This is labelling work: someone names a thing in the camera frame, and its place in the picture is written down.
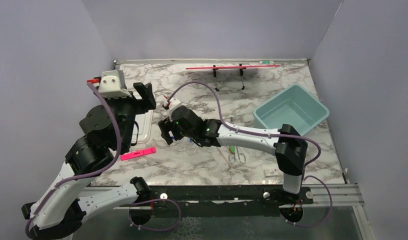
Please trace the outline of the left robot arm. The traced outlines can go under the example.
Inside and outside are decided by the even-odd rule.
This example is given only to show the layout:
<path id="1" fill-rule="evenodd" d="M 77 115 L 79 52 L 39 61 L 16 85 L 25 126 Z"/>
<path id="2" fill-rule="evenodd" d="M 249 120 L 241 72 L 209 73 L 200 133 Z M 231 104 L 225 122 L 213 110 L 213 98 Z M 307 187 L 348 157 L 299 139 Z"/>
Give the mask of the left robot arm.
<path id="1" fill-rule="evenodd" d="M 61 170 L 46 193 L 36 202 L 22 206 L 27 220 L 25 234 L 32 240 L 58 240 L 77 231 L 88 219 L 122 205 L 144 205 L 152 191 L 142 177 L 97 195 L 80 197 L 83 189 L 113 166 L 131 147 L 137 115 L 156 108 L 151 83 L 136 82 L 140 99 L 107 99 L 92 83 L 88 87 L 100 105 L 80 121 L 84 135 L 65 155 Z"/>

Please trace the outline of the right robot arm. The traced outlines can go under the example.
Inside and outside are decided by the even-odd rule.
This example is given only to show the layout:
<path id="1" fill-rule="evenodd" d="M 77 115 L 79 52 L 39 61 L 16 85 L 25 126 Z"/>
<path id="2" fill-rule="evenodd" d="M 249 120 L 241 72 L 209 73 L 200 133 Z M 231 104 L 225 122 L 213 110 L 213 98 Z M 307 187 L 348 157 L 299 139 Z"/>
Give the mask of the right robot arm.
<path id="1" fill-rule="evenodd" d="M 199 147 L 241 147 L 275 156 L 283 172 L 281 199 L 292 204 L 301 196 L 308 143 L 288 124 L 281 129 L 236 126 L 220 119 L 202 119 L 191 109 L 180 106 L 158 122 L 161 137 L 168 145 L 183 138 Z"/>

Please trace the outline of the white plastic lid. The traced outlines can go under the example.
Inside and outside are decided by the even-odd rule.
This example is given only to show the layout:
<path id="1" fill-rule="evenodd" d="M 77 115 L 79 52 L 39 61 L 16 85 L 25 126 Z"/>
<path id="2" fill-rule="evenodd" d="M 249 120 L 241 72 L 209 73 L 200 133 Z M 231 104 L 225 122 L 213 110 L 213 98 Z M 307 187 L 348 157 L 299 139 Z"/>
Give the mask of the white plastic lid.
<path id="1" fill-rule="evenodd" d="M 144 144 L 150 139 L 153 110 L 135 116 L 131 144 Z"/>

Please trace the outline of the red rod on stand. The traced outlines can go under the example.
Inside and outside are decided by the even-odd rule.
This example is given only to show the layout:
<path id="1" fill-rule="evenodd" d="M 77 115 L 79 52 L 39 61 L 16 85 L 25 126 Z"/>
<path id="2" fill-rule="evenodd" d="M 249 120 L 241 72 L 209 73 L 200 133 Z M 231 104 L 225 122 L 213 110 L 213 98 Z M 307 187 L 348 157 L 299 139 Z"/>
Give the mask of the red rod on stand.
<path id="1" fill-rule="evenodd" d="M 276 68 L 279 64 L 271 65 L 241 65 L 241 66 L 200 66 L 200 67 L 186 67 L 186 70 L 221 70 L 221 69 L 248 69 L 248 68 Z"/>

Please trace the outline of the metal scissors forceps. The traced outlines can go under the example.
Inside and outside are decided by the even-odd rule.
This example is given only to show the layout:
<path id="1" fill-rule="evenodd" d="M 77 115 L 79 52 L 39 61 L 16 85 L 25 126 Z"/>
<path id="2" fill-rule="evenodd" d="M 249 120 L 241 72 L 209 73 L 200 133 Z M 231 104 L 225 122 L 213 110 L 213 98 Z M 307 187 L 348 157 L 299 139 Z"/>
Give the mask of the metal scissors forceps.
<path id="1" fill-rule="evenodd" d="M 235 147 L 235 154 L 231 154 L 229 152 L 228 155 L 228 163 L 230 165 L 235 164 L 236 162 L 240 163 L 240 164 L 245 164 L 247 162 L 246 156 L 244 153 L 240 152 L 240 149 L 238 146 L 234 146 Z"/>

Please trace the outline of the small green-white tube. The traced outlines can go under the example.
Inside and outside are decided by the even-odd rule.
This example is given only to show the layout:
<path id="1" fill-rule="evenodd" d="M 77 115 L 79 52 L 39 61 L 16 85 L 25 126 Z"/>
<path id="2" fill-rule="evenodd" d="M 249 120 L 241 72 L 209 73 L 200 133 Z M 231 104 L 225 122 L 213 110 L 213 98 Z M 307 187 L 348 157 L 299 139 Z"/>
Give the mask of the small green-white tube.
<path id="1" fill-rule="evenodd" d="M 261 60 L 259 61 L 260 64 L 262 65 L 273 65 L 274 61 L 270 61 L 270 60 Z"/>

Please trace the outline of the small white label box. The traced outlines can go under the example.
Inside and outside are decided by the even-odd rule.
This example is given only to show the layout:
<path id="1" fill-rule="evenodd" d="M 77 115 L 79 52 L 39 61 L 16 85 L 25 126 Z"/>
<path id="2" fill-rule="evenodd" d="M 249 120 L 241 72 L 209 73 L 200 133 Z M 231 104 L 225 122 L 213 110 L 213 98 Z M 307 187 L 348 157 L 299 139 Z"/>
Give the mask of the small white label box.
<path id="1" fill-rule="evenodd" d="M 279 171 L 276 168 L 274 168 L 274 169 L 264 169 L 263 173 L 264 173 L 264 176 L 266 178 L 272 178 L 272 177 L 275 177 L 275 176 L 279 175 Z"/>

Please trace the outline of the teal plastic bin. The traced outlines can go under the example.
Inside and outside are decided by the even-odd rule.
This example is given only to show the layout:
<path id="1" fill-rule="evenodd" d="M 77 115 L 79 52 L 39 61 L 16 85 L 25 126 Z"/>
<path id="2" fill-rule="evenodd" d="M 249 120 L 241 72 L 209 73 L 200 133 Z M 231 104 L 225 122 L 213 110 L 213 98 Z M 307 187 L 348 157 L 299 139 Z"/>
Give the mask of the teal plastic bin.
<path id="1" fill-rule="evenodd" d="M 280 129 L 291 125 L 304 136 L 330 115 L 328 108 L 300 84 L 292 84 L 253 111 L 253 127 Z"/>

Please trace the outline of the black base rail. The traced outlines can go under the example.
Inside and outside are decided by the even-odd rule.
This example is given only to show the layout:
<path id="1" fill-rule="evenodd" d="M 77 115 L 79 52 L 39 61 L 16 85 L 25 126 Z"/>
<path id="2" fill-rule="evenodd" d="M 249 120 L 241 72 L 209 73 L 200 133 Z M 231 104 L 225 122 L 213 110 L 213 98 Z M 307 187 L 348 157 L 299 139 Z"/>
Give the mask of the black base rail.
<path id="1" fill-rule="evenodd" d="M 302 187 L 292 195 L 281 185 L 155 185 L 138 201 L 156 200 L 147 213 L 157 218 L 279 217 L 281 208 L 313 204 L 309 191 Z"/>

